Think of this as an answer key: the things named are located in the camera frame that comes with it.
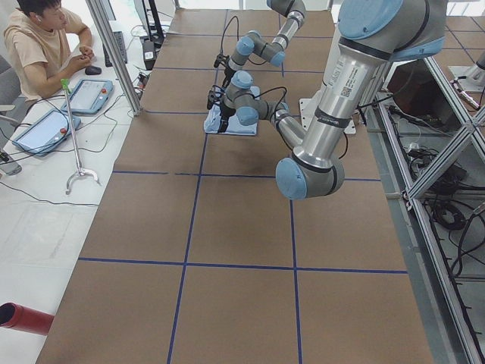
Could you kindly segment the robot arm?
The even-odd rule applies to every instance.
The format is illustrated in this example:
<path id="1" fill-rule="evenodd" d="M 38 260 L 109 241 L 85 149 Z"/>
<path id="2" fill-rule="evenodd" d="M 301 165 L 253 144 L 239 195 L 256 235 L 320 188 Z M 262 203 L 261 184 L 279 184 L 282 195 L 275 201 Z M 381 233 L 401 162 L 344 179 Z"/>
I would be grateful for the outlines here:
<path id="1" fill-rule="evenodd" d="M 286 57 L 286 49 L 296 32 L 302 28 L 306 18 L 306 6 L 301 0 L 267 0 L 267 6 L 286 18 L 277 35 L 271 42 L 263 39 L 256 30 L 250 30 L 237 40 L 234 51 L 224 54 L 224 28 L 219 54 L 214 61 L 214 68 L 224 67 L 224 80 L 221 89 L 226 89 L 237 71 L 241 71 L 251 55 L 257 55 L 264 63 L 279 67 Z"/>
<path id="2" fill-rule="evenodd" d="M 276 181 L 288 199 L 308 199 L 335 193 L 345 177 L 335 148 L 349 125 L 376 69 L 387 62 L 414 61 L 437 54 L 443 47 L 445 1 L 345 1 L 339 11 L 335 51 L 338 56 L 326 71 L 314 115 L 304 128 L 283 102 L 269 102 L 252 93 L 253 79 L 244 70 L 250 55 L 279 66 L 290 40 L 305 22 L 301 1 L 270 1 L 268 6 L 285 17 L 271 42 L 248 32 L 231 55 L 219 55 L 225 78 L 208 93 L 207 106 L 218 107 L 218 131 L 231 117 L 241 125 L 271 122 L 291 155 L 280 160 Z"/>

